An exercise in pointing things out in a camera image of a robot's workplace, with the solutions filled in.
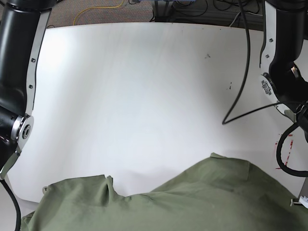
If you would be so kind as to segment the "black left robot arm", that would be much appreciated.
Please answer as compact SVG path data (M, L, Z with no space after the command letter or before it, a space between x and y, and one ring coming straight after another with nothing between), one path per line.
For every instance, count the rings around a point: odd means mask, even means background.
M305 36L305 22L308 10L306 0L265 0L262 5L263 43L259 56L260 83L270 104L228 119L236 106L246 84L250 65L251 39L248 22L241 1L238 2L243 19L247 41L247 58L244 78L232 106L222 124L266 108L274 107L288 118L292 125L281 135L276 148L279 168L294 177L306 178L308 172L289 168L282 161L282 147L285 139L297 128L308 134L308 83L302 77L295 60L300 56Z

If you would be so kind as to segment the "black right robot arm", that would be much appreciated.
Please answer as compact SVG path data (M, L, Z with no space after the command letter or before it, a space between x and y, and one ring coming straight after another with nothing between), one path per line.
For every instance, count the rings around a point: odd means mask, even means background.
M19 204L5 181L33 129L36 72L47 22L55 0L9 0L0 21L0 182L16 210Z

